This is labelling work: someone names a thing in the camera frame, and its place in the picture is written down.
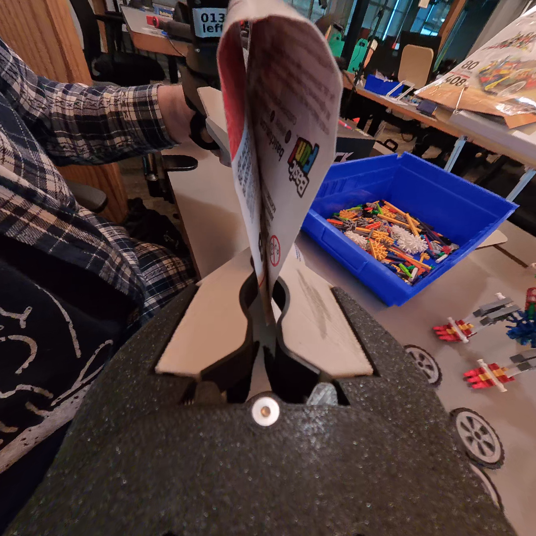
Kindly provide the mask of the red yellow grey toy assembly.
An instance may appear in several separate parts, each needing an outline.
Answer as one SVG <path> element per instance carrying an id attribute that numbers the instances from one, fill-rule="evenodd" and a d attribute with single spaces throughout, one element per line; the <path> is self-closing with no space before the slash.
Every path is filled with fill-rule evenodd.
<path id="1" fill-rule="evenodd" d="M 465 318 L 454 320 L 449 317 L 446 324 L 433 326 L 432 331 L 445 342 L 467 344 L 471 337 L 486 327 L 506 320 L 517 320 L 521 313 L 520 306 L 502 293 L 496 293 L 495 296 L 496 300 L 480 305 Z"/>
<path id="2" fill-rule="evenodd" d="M 497 363 L 487 364 L 483 359 L 477 361 L 478 366 L 463 374 L 466 385 L 474 390 L 496 388 L 506 393 L 506 385 L 514 382 L 518 375 L 535 371 L 535 350 L 527 350 L 510 357 L 510 365 L 501 366 Z"/>

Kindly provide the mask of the blue connector toy cluster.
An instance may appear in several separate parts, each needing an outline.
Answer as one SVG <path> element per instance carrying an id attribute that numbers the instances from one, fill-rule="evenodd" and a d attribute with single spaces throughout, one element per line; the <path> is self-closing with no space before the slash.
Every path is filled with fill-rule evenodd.
<path id="1" fill-rule="evenodd" d="M 507 330 L 507 336 L 520 345 L 535 349 L 535 287 L 527 289 L 525 309 L 517 314 L 514 324 Z"/>

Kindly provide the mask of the pile of colourful toy pieces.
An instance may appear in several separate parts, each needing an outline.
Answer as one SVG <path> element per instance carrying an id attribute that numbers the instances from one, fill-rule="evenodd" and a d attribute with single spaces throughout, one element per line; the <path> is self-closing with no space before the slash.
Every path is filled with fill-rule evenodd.
<path id="1" fill-rule="evenodd" d="M 435 273 L 460 248 L 384 199 L 341 209 L 325 221 L 410 286 Z"/>

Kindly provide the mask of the printed toy model leaflet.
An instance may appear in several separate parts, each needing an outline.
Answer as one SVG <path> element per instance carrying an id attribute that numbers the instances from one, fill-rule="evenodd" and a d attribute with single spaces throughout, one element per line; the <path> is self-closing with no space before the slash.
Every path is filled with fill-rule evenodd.
<path id="1" fill-rule="evenodd" d="M 334 162 L 342 75 L 324 35 L 283 1 L 230 1 L 217 60 L 234 187 L 271 296 Z"/>

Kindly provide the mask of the person's clothed body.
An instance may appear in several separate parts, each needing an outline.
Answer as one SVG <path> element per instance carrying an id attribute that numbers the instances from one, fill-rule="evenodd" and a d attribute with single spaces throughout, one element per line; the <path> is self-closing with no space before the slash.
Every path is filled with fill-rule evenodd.
<path id="1" fill-rule="evenodd" d="M 169 140 L 75 148 L 1 131 L 1 526 L 29 500 L 117 348 L 185 286 L 188 253 L 130 238 L 83 208 L 56 162 L 110 163 Z"/>

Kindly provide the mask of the person's left hand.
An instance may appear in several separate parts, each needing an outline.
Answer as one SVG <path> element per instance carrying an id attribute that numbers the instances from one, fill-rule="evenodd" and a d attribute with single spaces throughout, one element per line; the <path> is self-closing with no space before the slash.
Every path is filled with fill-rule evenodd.
<path id="1" fill-rule="evenodd" d="M 181 85 L 161 85 L 157 89 L 157 103 L 167 135 L 176 144 L 190 138 L 190 123 L 195 112 L 186 103 Z"/>

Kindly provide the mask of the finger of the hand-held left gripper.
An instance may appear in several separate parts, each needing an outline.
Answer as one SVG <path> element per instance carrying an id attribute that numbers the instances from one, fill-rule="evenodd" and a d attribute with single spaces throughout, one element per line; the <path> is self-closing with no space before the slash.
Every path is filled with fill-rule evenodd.
<path id="1" fill-rule="evenodd" d="M 232 158 L 222 92 L 209 86 L 201 87 L 199 98 L 206 114 L 206 129 L 219 147 L 220 162 L 225 166 L 231 166 Z"/>

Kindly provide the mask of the person's left forearm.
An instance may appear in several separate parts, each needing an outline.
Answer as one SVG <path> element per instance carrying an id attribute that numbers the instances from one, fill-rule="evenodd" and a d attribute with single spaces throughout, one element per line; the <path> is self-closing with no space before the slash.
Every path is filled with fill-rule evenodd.
<path id="1" fill-rule="evenodd" d="M 168 149 L 160 84 L 60 83 L 36 75 L 1 41 L 1 164 L 14 173 L 111 164 Z"/>

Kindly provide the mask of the blue plastic bin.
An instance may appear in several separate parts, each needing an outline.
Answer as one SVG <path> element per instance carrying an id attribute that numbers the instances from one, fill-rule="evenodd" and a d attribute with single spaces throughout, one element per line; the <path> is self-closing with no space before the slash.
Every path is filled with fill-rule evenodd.
<path id="1" fill-rule="evenodd" d="M 416 216 L 459 249 L 414 285 L 404 283 L 327 222 L 340 209 L 385 200 Z M 400 306 L 466 258 L 517 205 L 409 153 L 369 157 L 331 166 L 302 224 L 341 266 L 385 305 Z"/>

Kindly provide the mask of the wooden post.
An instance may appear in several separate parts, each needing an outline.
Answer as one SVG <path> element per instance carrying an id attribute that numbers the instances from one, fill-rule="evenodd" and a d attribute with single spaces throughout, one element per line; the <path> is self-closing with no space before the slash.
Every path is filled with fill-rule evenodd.
<path id="1" fill-rule="evenodd" d="M 67 1 L 1 1 L 1 39 L 40 76 L 92 84 Z M 128 200 L 117 164 L 59 170 L 65 179 L 104 191 L 108 198 L 104 218 L 124 221 Z"/>

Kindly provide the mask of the toy set packaging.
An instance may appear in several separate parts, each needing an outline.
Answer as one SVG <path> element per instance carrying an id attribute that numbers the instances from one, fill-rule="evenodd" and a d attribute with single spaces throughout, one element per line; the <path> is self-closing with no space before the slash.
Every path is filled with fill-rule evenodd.
<path id="1" fill-rule="evenodd" d="M 416 95 L 452 110 L 497 116 L 509 129 L 535 122 L 535 9 Z"/>

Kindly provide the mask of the black bag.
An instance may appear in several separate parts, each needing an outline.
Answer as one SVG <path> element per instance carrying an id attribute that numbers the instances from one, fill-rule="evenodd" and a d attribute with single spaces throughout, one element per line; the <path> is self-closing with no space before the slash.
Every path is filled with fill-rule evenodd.
<path id="1" fill-rule="evenodd" d="M 160 245 L 177 257 L 190 254 L 180 231 L 171 220 L 156 210 L 148 209 L 141 198 L 128 199 L 128 213 L 123 226 L 131 238 Z"/>

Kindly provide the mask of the black office chair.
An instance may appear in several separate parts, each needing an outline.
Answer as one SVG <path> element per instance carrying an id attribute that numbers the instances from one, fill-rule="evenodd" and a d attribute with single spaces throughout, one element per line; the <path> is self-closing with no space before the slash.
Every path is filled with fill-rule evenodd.
<path id="1" fill-rule="evenodd" d="M 93 81 L 128 87 L 165 80 L 164 70 L 156 59 L 122 49 L 121 14 L 95 13 L 89 1 L 70 1 L 70 5 L 80 24 L 83 53 Z"/>

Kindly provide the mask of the small blue tray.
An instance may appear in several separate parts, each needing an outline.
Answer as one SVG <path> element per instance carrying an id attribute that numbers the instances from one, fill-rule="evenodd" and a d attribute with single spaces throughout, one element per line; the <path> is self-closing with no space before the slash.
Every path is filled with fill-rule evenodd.
<path id="1" fill-rule="evenodd" d="M 398 98 L 405 90 L 405 85 L 396 81 L 368 75 L 365 81 L 364 89 L 382 96 Z"/>

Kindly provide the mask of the grey toy wheel black tire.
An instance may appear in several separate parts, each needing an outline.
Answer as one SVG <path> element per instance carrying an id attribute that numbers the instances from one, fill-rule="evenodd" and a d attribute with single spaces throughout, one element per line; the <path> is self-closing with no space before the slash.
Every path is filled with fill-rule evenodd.
<path id="1" fill-rule="evenodd" d="M 501 496 L 491 478 L 483 471 L 483 469 L 473 462 L 470 462 L 470 468 L 477 479 L 479 479 L 481 486 L 491 498 L 493 504 L 499 509 L 500 512 L 504 513 L 504 506 Z"/>
<path id="2" fill-rule="evenodd" d="M 503 466 L 503 443 L 482 415 L 469 408 L 459 407 L 450 412 L 450 419 L 459 446 L 473 463 L 489 470 L 498 470 Z"/>
<path id="3" fill-rule="evenodd" d="M 427 382 L 434 388 L 439 387 L 443 376 L 435 358 L 424 348 L 415 345 L 405 345 L 405 352 L 413 359 L 417 368 L 425 376 Z"/>

